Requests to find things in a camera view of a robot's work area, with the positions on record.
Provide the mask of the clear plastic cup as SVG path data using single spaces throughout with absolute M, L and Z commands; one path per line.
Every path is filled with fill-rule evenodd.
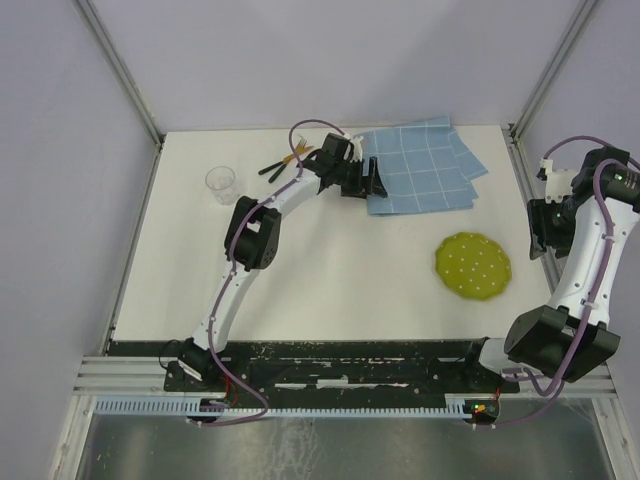
M 221 205 L 232 205 L 237 200 L 234 171 L 227 166 L 211 169 L 205 176 L 205 184 Z

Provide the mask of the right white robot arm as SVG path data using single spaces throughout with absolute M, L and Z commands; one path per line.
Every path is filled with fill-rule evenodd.
M 639 222 L 639 165 L 603 141 L 579 171 L 556 170 L 543 157 L 543 197 L 527 203 L 529 256 L 547 252 L 565 262 L 549 300 L 519 315 L 501 339 L 474 343 L 458 368 L 467 389 L 481 391 L 495 374 L 535 381 L 541 396 L 574 383 L 612 357 L 620 344 L 609 329 L 611 289 L 625 244 Z

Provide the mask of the aluminium front rail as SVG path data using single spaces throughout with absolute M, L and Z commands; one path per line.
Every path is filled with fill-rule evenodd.
M 429 377 L 423 386 L 413 380 L 367 380 L 351 379 L 345 374 L 337 376 L 307 376 L 301 380 L 275 380 L 275 387 L 287 390 L 305 388 L 325 389 L 374 389 L 390 387 L 396 389 L 418 389 L 435 395 L 454 397 L 487 398 L 491 393 L 488 385 L 476 387 L 447 386 L 440 380 Z M 158 361 L 147 357 L 86 357 L 82 360 L 74 386 L 77 395 L 179 395 L 181 392 L 194 396 L 196 393 L 215 395 L 223 393 L 221 387 L 200 387 L 191 377 L 179 379 L 170 376 Z M 607 367 L 596 369 L 593 374 L 574 384 L 567 384 L 561 394 L 567 398 L 614 398 L 617 392 Z

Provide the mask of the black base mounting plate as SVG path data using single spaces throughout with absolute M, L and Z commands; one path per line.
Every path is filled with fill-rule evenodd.
M 516 393 L 480 365 L 477 341 L 232 341 L 217 359 L 192 341 L 170 348 L 167 392 L 229 393 L 239 381 L 274 408 L 418 406 L 447 394 Z

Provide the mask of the aluminium frame post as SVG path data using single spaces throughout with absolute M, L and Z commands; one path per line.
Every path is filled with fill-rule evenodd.
M 581 0 L 578 2 L 549 61 L 522 107 L 518 119 L 509 127 L 510 136 L 514 143 L 522 141 L 531 128 L 536 115 L 601 4 L 601 0 Z
M 164 140 L 164 134 L 156 125 L 141 91 L 131 75 L 126 62 L 117 51 L 94 2 L 89 0 L 74 0 L 73 5 L 95 39 L 125 98 L 133 108 L 145 131 L 155 144 L 161 145 Z

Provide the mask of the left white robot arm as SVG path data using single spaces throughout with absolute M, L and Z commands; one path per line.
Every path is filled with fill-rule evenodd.
M 329 133 L 322 146 L 298 162 L 297 172 L 264 199 L 238 199 L 224 239 L 225 264 L 206 316 L 184 341 L 177 364 L 198 389 L 209 390 L 221 378 L 214 356 L 227 345 L 235 316 L 259 273 L 274 261 L 281 223 L 302 203 L 337 185 L 344 197 L 385 198 L 377 159 L 365 158 L 364 138 Z

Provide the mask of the right aluminium frame post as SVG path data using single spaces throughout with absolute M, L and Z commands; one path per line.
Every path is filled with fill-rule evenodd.
M 510 136 L 514 143 L 522 141 L 531 128 L 536 115 L 601 4 L 601 0 L 581 0 L 578 2 L 549 61 L 522 107 L 518 119 L 509 127 Z

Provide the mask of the blue checkered cloth napkin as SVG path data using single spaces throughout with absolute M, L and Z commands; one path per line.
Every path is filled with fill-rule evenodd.
M 367 198 L 371 216 L 471 209 L 473 181 L 488 173 L 450 118 L 438 117 L 360 133 L 363 159 L 377 159 L 385 198 Z

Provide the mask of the left aluminium frame post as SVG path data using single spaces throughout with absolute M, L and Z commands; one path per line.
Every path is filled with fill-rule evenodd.
M 126 62 L 117 51 L 94 2 L 89 0 L 74 0 L 73 5 L 95 39 L 125 98 L 133 108 L 145 131 L 155 144 L 161 145 L 164 140 L 164 134 L 156 125 L 141 91 L 131 75 Z

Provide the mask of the green polka dot plate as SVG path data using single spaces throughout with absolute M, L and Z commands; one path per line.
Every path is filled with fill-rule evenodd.
M 457 296 L 488 301 L 505 292 L 512 280 L 509 256 L 500 244 L 477 232 L 446 237 L 434 252 L 442 285 Z

